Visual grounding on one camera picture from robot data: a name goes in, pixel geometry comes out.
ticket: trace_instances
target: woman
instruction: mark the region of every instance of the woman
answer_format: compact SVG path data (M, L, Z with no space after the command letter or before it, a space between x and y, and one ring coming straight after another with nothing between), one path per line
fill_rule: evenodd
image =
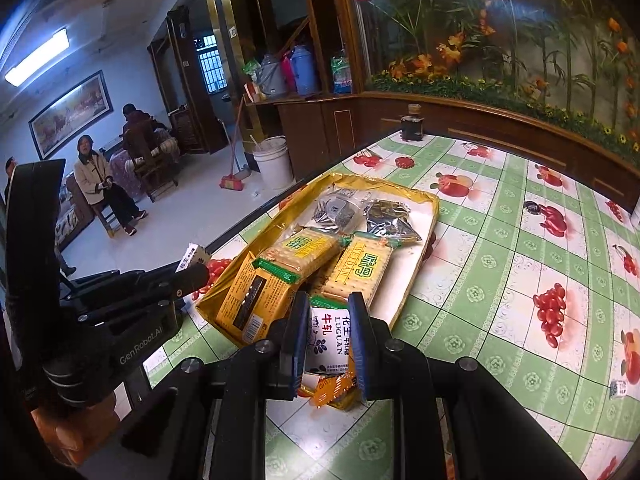
M89 205L104 200L122 225L124 231L133 236L136 228L130 222L132 219L142 220L147 212L138 209L136 203L113 181L113 174L106 159L92 149L94 142L88 135L78 139L78 162L74 165L76 182L84 194Z

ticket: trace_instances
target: red broom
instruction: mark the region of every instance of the red broom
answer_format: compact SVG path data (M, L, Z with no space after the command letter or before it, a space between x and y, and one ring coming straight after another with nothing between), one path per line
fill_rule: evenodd
M234 191L242 191L244 187L242 180L238 180L234 177L234 154L236 152L236 140L238 139L238 133L240 131L240 114L242 113L242 106L244 105L244 95L240 99L240 105L238 107L238 117L236 118L236 129L234 130L234 138L231 140L231 172L222 177L220 180L220 187L222 189L233 189Z

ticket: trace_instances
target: small bottle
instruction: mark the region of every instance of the small bottle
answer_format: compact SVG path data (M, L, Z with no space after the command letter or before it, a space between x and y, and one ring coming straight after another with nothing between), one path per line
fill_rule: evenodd
M402 120L402 140L422 140L422 121L420 105L409 105L409 115Z

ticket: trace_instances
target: fluorescent lamp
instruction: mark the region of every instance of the fluorescent lamp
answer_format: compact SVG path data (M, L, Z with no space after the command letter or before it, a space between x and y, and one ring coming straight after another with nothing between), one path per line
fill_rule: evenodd
M25 57L18 66L14 66L6 73L4 78L14 86L20 86L37 69L46 65L60 52L69 48L69 40L66 37L66 28L56 32L49 41L46 41L36 50Z

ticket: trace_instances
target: cabinet door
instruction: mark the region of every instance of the cabinet door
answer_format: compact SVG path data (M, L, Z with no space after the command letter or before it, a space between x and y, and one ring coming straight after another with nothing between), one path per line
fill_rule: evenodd
M326 142L321 104L281 105L278 113L296 179L328 169L333 161Z

